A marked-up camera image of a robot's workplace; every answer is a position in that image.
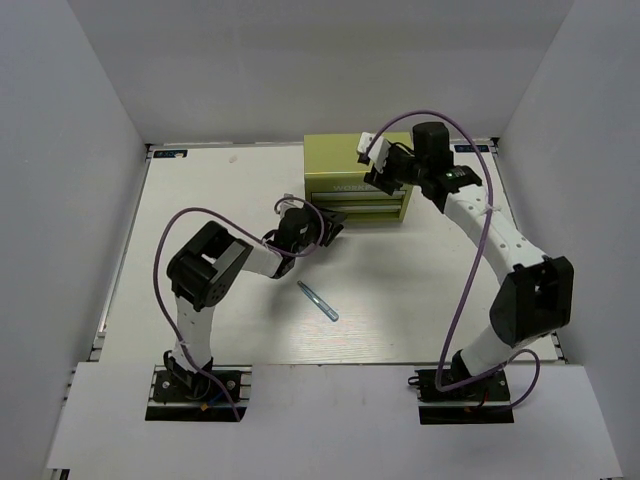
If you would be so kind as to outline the green metal drawer chest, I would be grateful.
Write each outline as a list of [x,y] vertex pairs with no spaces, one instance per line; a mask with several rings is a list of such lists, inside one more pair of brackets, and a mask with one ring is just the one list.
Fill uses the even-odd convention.
[[412,188],[404,186],[403,201],[312,202],[313,192],[378,190],[364,182],[368,168],[357,162],[360,136],[352,134],[312,134],[303,141],[305,198],[315,206],[344,212],[342,206],[355,204],[401,204],[398,217],[391,215],[347,215],[349,222],[401,222],[410,203]]

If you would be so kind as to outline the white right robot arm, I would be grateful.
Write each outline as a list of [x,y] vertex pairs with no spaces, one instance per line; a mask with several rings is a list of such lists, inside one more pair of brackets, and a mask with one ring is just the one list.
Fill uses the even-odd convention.
[[380,133],[363,133],[358,160],[371,168],[365,183],[388,195],[419,187],[476,246],[472,266],[486,261],[500,284],[488,327],[451,357],[449,368],[436,370],[438,391],[472,399],[520,350],[569,323],[574,268],[566,257],[552,258],[533,245],[502,214],[488,173],[455,164],[443,123],[414,126],[412,142],[404,149]]

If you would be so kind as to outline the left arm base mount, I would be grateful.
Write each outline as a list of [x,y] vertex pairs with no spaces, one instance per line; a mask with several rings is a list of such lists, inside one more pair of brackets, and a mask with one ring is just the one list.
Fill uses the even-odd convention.
[[[252,368],[220,366],[213,374],[227,388],[240,419],[243,419],[251,394]],[[193,392],[165,367],[156,365],[152,376],[146,421],[221,423],[237,420],[231,404],[220,387],[208,378]]]

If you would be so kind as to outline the green top drawer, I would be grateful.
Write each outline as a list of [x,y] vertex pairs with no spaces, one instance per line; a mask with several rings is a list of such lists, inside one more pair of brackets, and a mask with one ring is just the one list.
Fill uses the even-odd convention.
[[311,194],[312,202],[346,202],[346,201],[403,201],[406,191],[400,190],[392,195],[387,195],[379,190],[365,191],[337,191],[337,192],[313,192]]

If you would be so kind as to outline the light blue pen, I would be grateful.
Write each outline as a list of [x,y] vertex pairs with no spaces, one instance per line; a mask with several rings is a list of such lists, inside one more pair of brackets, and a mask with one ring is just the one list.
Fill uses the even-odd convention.
[[297,282],[298,287],[302,293],[320,310],[323,314],[329,318],[332,322],[339,320],[339,314],[334,310],[325,300],[323,300],[315,291],[313,291],[308,285],[302,281]]

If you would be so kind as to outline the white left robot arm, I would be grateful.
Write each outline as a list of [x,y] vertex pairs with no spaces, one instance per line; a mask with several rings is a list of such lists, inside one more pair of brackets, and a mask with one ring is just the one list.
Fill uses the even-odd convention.
[[210,379],[213,315],[238,275],[246,271],[271,279],[283,277],[299,256],[314,247],[329,246],[347,219],[334,210],[295,207],[289,202],[278,215],[278,226],[256,246],[209,221],[169,261],[167,277],[176,300],[180,337],[163,362],[190,399],[200,400],[217,389]]

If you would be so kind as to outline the corner label sticker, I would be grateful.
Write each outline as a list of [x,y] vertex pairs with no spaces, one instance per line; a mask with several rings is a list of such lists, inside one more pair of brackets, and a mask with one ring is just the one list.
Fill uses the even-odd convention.
[[456,144],[454,146],[454,150],[456,153],[474,153],[475,150],[478,150],[481,153],[490,152],[490,148],[488,145],[477,145],[476,147],[473,147],[469,144]]
[[174,159],[185,158],[187,154],[188,151],[186,149],[155,150],[152,157],[159,159]]

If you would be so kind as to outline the left corner label sticker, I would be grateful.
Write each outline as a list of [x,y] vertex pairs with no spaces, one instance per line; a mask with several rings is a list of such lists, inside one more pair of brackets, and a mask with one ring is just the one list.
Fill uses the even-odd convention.
[[186,149],[155,150],[152,157],[159,159],[174,159],[185,158],[187,154],[188,151]]

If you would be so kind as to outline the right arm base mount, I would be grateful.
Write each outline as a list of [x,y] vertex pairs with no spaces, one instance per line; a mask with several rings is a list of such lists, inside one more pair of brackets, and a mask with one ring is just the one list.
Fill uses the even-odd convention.
[[417,394],[421,425],[512,424],[511,394],[504,372],[460,389],[440,392],[436,370],[421,369],[407,380]]

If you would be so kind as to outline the right corner label sticker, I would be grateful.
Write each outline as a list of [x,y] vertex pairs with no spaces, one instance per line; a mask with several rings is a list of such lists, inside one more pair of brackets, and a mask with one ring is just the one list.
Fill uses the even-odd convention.
[[469,144],[456,144],[454,146],[454,150],[456,153],[474,153],[475,150],[478,150],[481,153],[490,152],[490,148],[488,145],[477,145],[476,147],[473,147]]

